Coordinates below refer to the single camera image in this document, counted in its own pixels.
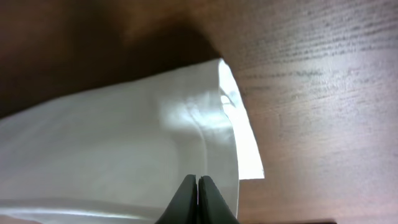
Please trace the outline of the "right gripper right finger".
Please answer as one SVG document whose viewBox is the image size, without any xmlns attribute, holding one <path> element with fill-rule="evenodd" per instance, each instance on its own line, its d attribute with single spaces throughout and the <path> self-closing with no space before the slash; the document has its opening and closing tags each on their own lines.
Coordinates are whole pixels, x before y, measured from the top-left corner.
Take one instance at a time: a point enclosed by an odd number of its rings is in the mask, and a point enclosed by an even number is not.
<svg viewBox="0 0 398 224">
<path fill-rule="evenodd" d="M 210 176 L 198 182 L 198 215 L 203 224 L 239 224 Z"/>
</svg>

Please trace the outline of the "white t-shirt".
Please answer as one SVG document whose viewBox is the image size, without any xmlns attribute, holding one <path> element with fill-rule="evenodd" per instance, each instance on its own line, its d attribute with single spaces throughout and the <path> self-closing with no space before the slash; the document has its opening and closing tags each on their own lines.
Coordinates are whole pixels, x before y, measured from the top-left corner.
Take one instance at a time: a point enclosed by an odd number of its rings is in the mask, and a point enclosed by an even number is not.
<svg viewBox="0 0 398 224">
<path fill-rule="evenodd" d="M 222 59 L 48 101 L 1 120 L 1 214 L 39 223 L 154 223 L 186 175 L 229 209 L 264 169 Z"/>
</svg>

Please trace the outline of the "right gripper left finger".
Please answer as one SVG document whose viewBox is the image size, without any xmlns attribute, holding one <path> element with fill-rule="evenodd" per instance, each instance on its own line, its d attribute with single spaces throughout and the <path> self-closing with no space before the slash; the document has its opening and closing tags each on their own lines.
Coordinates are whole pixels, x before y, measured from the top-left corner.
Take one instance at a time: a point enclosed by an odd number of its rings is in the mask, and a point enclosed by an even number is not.
<svg viewBox="0 0 398 224">
<path fill-rule="evenodd" d="M 196 176 L 187 175 L 155 224 L 194 224 L 197 222 Z"/>
</svg>

